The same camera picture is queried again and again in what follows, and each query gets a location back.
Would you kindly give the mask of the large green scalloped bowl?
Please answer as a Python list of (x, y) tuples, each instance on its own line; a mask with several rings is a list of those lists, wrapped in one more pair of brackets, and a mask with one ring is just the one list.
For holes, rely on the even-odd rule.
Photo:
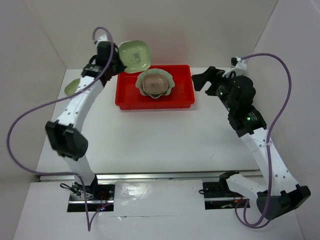
[[(162, 75), (164, 75), (167, 78), (167, 81), (168, 81), (168, 89), (167, 89), (167, 91), (162, 93), (162, 94), (158, 94), (158, 95), (151, 95), (151, 94), (145, 93), (144, 90), (143, 90), (142, 80), (143, 80), (143, 77), (145, 77), (148, 74), (162, 74)], [(135, 83), (135, 86), (136, 86), (136, 88), (139, 89), (139, 92), (140, 92), (140, 94), (142, 96), (149, 96), (152, 99), (158, 99), (161, 96), (170, 95), (172, 89), (175, 87), (175, 82), (174, 82), (173, 76), (169, 72), (167, 72), (167, 71), (165, 71), (163, 69), (159, 69), (159, 68), (152, 68), (152, 69), (148, 69), (148, 70), (146, 70), (146, 71), (144, 71), (144, 72), (139, 74), (139, 76), (137, 77), (137, 81)]]

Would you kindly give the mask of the brown square plate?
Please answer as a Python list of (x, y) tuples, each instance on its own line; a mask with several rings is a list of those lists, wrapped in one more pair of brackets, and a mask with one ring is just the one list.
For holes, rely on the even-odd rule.
[(168, 90), (167, 78), (160, 73), (147, 74), (142, 79), (142, 89), (149, 95), (160, 95)]

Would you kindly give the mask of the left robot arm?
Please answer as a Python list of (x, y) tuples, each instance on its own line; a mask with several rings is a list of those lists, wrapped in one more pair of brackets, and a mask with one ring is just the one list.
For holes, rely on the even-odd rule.
[(83, 124), (107, 81), (125, 70), (115, 44), (101, 41), (96, 49), (97, 54), (83, 68), (75, 95), (63, 113), (45, 125), (51, 148), (65, 160), (74, 175), (75, 189), (88, 200), (97, 197), (99, 187), (97, 176), (86, 157), (89, 143), (82, 134)]

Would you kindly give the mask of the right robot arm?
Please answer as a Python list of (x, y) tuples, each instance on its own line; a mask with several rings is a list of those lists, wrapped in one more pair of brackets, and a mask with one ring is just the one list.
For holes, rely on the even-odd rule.
[(195, 91), (210, 83), (205, 93), (218, 97), (227, 109), (230, 126), (252, 153), (267, 182), (267, 186), (263, 186), (239, 171), (231, 170), (219, 177), (220, 194), (230, 196), (234, 192), (255, 202), (262, 217), (268, 221), (297, 209), (311, 196), (311, 191), (292, 176), (273, 145), (270, 128), (253, 105), (256, 95), (253, 81), (235, 73), (225, 77), (224, 70), (213, 66), (191, 78)]

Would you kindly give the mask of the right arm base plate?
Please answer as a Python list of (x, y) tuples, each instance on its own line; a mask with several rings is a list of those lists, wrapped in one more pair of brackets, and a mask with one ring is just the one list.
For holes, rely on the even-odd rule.
[(206, 210), (243, 208), (247, 200), (239, 193), (226, 190), (218, 182), (203, 182), (198, 192), (204, 197)]

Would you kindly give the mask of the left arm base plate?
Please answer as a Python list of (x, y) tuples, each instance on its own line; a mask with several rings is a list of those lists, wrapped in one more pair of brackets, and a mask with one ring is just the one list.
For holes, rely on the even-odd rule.
[(94, 190), (86, 192), (78, 184), (66, 185), (70, 190), (67, 212), (85, 212), (85, 196), (88, 212), (112, 212), (114, 210), (115, 184), (98, 184)]

